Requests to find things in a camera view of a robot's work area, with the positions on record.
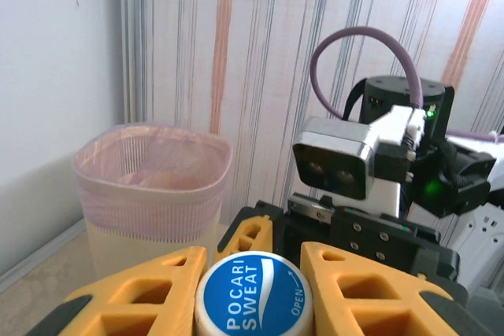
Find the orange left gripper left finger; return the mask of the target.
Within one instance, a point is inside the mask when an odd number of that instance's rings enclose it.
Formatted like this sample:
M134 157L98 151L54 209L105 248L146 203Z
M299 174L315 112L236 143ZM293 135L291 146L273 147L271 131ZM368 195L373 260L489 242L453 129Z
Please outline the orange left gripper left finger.
M194 335L203 247L138 264L70 294L30 335Z

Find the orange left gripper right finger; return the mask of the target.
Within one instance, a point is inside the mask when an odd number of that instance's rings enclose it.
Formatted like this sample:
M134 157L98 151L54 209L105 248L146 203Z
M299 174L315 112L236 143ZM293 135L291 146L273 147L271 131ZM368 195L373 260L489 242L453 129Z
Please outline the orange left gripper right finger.
M316 335L477 335L479 324L445 290L319 242L301 247Z

